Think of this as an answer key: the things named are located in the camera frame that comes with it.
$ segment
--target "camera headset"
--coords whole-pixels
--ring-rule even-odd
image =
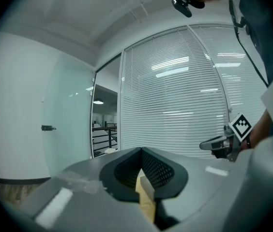
[[[196,1],[196,0],[172,0],[173,7],[176,10],[178,10],[179,12],[181,12],[186,17],[191,17],[192,16],[191,11],[188,8],[189,4],[191,6],[197,8],[197,9],[203,9],[204,6],[205,6],[204,2],[200,2],[200,1]],[[237,40],[239,41],[241,47],[243,48],[243,50],[246,53],[246,55],[249,58],[249,60],[251,61],[251,63],[253,65],[256,73],[261,78],[261,80],[263,81],[263,83],[265,84],[265,86],[268,87],[268,83],[262,77],[261,73],[259,72],[258,68],[254,64],[254,62],[251,59],[251,57],[249,56],[248,52],[246,51],[246,49],[242,45],[242,42],[241,42],[241,40],[239,38],[239,30],[238,30],[238,28],[243,28],[244,26],[246,26],[246,28],[245,28],[246,29],[246,33],[249,35],[250,31],[251,31],[250,28],[249,28],[249,24],[244,19],[244,17],[241,18],[241,22],[240,23],[237,22],[237,16],[236,16],[236,12],[235,12],[234,4],[233,4],[232,0],[229,0],[229,11],[230,11],[230,14],[231,14],[231,18],[232,18],[232,22],[233,22],[233,26],[234,26],[234,31],[235,31]]]

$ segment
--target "black cable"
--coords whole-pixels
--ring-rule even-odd
[[[235,29],[234,29],[234,32],[235,32],[235,36],[237,37],[237,39],[238,39],[238,41],[239,41],[241,47],[243,48],[243,50],[244,50],[244,52],[246,53],[248,59],[251,61],[252,65],[253,65],[253,67],[254,67],[254,69],[255,69],[255,71],[257,72],[258,76],[261,78],[261,80],[263,81],[264,85],[265,85],[266,87],[268,87],[269,84],[264,80],[264,78],[263,78],[263,76],[261,75],[261,73],[259,72],[257,66],[254,64],[254,62],[253,62],[253,60],[251,59],[251,57],[249,56],[248,52],[245,50],[244,46],[242,45],[242,42],[241,42],[241,40],[240,40],[240,38],[239,38],[239,33],[238,33]]]

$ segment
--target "door handle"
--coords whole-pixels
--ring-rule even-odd
[[[42,129],[43,131],[52,131],[52,130],[56,130],[56,128],[53,127],[53,126],[44,126],[44,125],[41,126],[41,129]]]

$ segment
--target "black railing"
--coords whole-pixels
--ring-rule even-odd
[[[111,148],[112,146],[117,145],[117,137],[113,136],[113,135],[117,135],[117,133],[113,133],[113,132],[117,131],[117,127],[116,126],[92,128],[92,131],[107,131],[107,133],[108,133],[108,140],[101,141],[101,142],[96,142],[96,143],[92,143],[93,145],[97,145],[97,144],[108,142],[108,146],[101,147],[101,148],[93,150],[93,156],[94,157],[104,155],[104,153],[101,153],[98,150],[105,149],[105,148]],[[92,136],[92,139],[97,138],[97,137],[106,137],[106,136],[107,135]]]

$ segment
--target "window blinds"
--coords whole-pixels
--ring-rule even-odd
[[[250,124],[255,125],[265,111],[260,97],[266,87],[241,48],[233,27],[195,25],[191,28],[209,51],[209,58],[214,62],[214,68],[220,75],[228,107],[232,108],[229,114],[230,120],[242,112]],[[267,80],[263,62],[243,29],[240,29],[240,39],[260,73]]]
[[[151,146],[213,158],[202,141],[223,133],[226,98],[217,71],[187,29],[151,37],[123,56],[121,149]]]

